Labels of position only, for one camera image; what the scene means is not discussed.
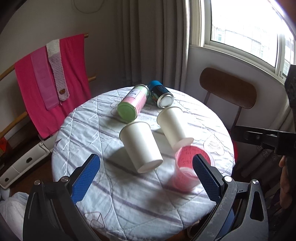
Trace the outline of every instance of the towel rack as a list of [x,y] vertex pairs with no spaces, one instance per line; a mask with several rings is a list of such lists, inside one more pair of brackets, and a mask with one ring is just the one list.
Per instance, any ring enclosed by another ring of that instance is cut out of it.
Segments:
[[[12,72],[15,69],[15,65],[13,64],[10,66],[7,70],[5,70],[0,75],[0,81],[7,76],[10,72]],[[94,81],[96,79],[95,76],[88,77],[89,83]],[[4,137],[13,127],[15,127],[18,123],[20,123],[23,119],[25,119],[28,116],[28,112],[21,113],[18,117],[16,117],[3,131],[0,132],[0,139]]]

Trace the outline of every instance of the translucent pink plastic cup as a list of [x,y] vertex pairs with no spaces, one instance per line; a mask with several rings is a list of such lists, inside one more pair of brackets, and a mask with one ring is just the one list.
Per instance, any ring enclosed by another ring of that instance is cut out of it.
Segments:
[[212,156],[209,156],[197,146],[191,145],[180,148],[175,154],[175,171],[171,178],[175,188],[181,191],[191,191],[200,183],[192,167],[192,159],[196,154],[202,154],[208,163],[212,163],[212,166],[214,166]]

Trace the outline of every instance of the wire hanging on wall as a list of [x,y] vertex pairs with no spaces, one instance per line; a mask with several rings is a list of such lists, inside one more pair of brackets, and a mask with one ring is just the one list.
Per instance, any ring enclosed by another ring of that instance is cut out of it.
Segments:
[[76,8],[76,10],[79,11],[79,12],[81,12],[81,13],[84,13],[84,14],[91,14],[91,13],[98,12],[101,9],[101,7],[102,7],[102,5],[103,5],[104,2],[105,2],[105,0],[102,0],[102,2],[100,4],[100,6],[98,7],[98,9],[96,9],[96,10],[94,10],[92,12],[84,12],[84,11],[81,11],[81,10],[78,9],[78,7],[76,6],[75,0],[73,0],[73,4],[74,4],[74,7]]

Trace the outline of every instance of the blue gripper pad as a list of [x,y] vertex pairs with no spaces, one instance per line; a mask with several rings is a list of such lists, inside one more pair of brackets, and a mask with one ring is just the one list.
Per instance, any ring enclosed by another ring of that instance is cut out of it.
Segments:
[[89,186],[91,185],[91,182],[93,181],[98,170],[100,169],[100,164],[101,164],[100,158],[98,157],[98,155],[95,155],[95,154],[92,154],[92,155],[93,157],[91,158],[90,162],[81,172],[81,174],[79,175],[79,177],[76,179],[76,181],[72,186],[71,199],[74,202],[74,204],[76,204],[77,202],[81,201],[84,198],[87,190],[89,189]]
[[195,155],[192,159],[192,166],[210,200],[218,203],[221,199],[220,187],[211,175],[209,167],[206,166],[205,162],[206,160],[202,161],[199,155]]

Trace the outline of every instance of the window sill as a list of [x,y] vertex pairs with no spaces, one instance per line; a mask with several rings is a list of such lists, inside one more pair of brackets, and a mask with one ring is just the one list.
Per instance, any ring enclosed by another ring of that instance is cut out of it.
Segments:
[[271,70],[267,69],[266,67],[258,64],[257,62],[255,62],[255,61],[253,61],[253,60],[251,60],[249,58],[246,58],[246,57],[244,57],[244,56],[242,56],[240,54],[237,54],[237,53],[234,53],[232,51],[228,51],[228,50],[216,47],[216,46],[206,45],[206,44],[204,44],[203,48],[215,50],[217,52],[227,54],[227,55],[229,55],[229,56],[231,56],[233,58],[236,58],[237,60],[240,60],[242,62],[248,63],[249,65],[253,66],[254,68],[260,69],[261,71],[263,71],[263,72],[267,73],[268,75],[270,75],[271,77],[273,77],[273,79],[277,83],[280,83],[282,86],[285,83],[285,80],[286,80],[285,77],[280,77],[280,76],[276,75],[275,73],[273,73]]

